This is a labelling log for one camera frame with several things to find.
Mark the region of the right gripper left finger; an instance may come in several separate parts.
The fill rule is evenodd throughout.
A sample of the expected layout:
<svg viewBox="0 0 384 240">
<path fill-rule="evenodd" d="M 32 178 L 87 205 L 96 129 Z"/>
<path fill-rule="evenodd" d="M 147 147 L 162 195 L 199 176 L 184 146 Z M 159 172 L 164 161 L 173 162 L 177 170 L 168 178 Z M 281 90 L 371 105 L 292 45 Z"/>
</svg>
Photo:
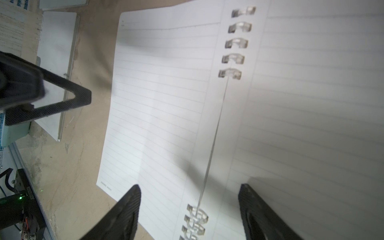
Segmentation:
<svg viewBox="0 0 384 240">
<path fill-rule="evenodd" d="M 82 239 L 133 240 L 138 229 L 141 196 L 139 185 L 132 186 Z"/>
</svg>

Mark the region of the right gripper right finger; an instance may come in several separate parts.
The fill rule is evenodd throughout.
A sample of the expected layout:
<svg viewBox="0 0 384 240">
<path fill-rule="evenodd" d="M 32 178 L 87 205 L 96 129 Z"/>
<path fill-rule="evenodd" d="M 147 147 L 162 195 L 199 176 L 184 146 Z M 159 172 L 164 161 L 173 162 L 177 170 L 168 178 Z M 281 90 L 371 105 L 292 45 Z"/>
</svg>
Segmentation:
<svg viewBox="0 0 384 240">
<path fill-rule="evenodd" d="M 238 200 L 247 240 L 302 240 L 248 184 Z"/>
</svg>

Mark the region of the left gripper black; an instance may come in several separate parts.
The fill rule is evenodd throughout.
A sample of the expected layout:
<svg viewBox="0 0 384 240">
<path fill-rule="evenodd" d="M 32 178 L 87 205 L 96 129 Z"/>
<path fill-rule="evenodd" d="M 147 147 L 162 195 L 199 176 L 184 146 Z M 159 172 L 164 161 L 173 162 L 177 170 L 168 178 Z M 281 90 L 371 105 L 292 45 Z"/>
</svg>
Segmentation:
<svg viewBox="0 0 384 240">
<path fill-rule="evenodd" d="M 6 126 L 38 120 L 91 102 L 90 90 L 1 52 L 1 109 L 5 110 Z M 19 106 L 29 103 L 33 108 Z"/>
</svg>

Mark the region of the white spiral notebook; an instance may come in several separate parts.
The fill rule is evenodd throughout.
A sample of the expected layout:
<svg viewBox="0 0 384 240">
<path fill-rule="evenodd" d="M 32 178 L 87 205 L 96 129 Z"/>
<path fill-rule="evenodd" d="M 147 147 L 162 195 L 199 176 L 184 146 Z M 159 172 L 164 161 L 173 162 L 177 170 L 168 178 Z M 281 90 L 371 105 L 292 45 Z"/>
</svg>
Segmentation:
<svg viewBox="0 0 384 240">
<path fill-rule="evenodd" d="M 97 186 L 156 240 L 246 240 L 242 184 L 303 240 L 383 239 L 383 1 L 120 15 Z"/>
</svg>

